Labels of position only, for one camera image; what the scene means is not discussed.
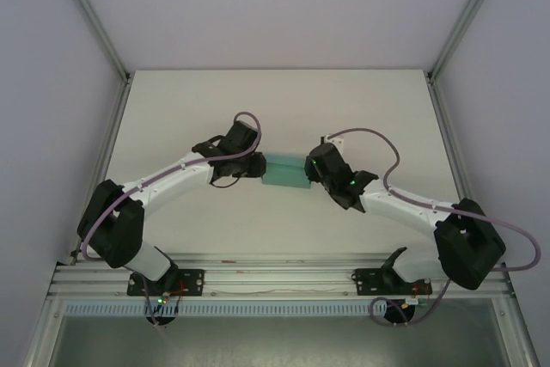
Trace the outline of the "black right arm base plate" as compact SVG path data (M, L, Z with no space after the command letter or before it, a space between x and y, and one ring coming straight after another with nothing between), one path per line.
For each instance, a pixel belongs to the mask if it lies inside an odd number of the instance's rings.
M430 295L432 287L423 279L406 282L393 269L358 268L351 275L359 296L417 296Z

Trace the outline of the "aluminium mounting rail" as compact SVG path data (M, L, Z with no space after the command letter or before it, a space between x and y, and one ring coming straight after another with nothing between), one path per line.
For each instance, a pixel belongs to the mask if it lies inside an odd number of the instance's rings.
M352 274L358 268L378 268L384 254L175 254L184 269L205 271L204 299L352 299L357 295ZM57 266L49 298L121 298L130 273L103 262L79 259L74 266Z

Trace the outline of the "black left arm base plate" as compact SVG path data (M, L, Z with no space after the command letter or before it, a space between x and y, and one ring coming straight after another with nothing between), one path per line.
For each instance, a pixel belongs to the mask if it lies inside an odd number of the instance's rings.
M205 271L202 269L171 269L157 281L143 278L133 272L128 281L126 295L129 297L144 297L145 291L148 291L149 295L153 297L159 297L163 294L201 297L204 278Z

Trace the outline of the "aluminium table side rail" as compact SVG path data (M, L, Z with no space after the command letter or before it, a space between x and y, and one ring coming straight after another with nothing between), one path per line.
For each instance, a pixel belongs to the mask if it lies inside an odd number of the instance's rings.
M437 225L437 245L450 255L443 258L444 265L456 268L466 264L488 271L498 265L506 247L480 201L474 197L443 97L429 76L425 80L459 196L452 204L452 215Z
M82 220L83 214L86 211L89 202L93 196L96 187L106 178L109 163L111 161L113 148L119 133L122 118L124 116L125 107L130 95L131 86L136 72L127 75L126 79L121 83L114 102L113 111L107 122L107 129L104 138L101 142L98 159L95 163L95 168L91 177L90 187L88 189L85 202L80 213L79 220Z

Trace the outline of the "teal paper box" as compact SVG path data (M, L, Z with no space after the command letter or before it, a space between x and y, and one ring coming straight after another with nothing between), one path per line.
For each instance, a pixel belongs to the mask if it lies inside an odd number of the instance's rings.
M311 188L311 183L305 173L306 158L304 156L264 154L264 157L266 171L261 178L263 185Z

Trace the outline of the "aluminium frame post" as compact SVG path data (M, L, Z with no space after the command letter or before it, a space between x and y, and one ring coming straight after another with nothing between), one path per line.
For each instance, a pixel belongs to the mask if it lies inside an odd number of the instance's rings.
M455 51L461 44L461 41L469 30L484 1L485 0L467 0L465 3L465 6L461 10L453 28L451 29L442 50L438 53L435 63L431 69L426 72L431 83L434 83L439 78L444 68L452 59Z
M88 23L92 33L98 41L102 51L106 53L109 63L118 74L122 82L128 83L131 77L131 73L126 69L125 64L122 62L116 48L111 41L107 30L101 22L100 17L97 15L92 3L89 0L76 0L78 7L83 12L84 19Z

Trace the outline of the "grey metal panel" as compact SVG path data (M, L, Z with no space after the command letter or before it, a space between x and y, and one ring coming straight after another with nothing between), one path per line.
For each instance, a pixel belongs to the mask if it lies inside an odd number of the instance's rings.
M447 299L412 327L379 326L351 301L261 308L189 302L153 327L133 302L55 300L23 367L547 367L509 298Z

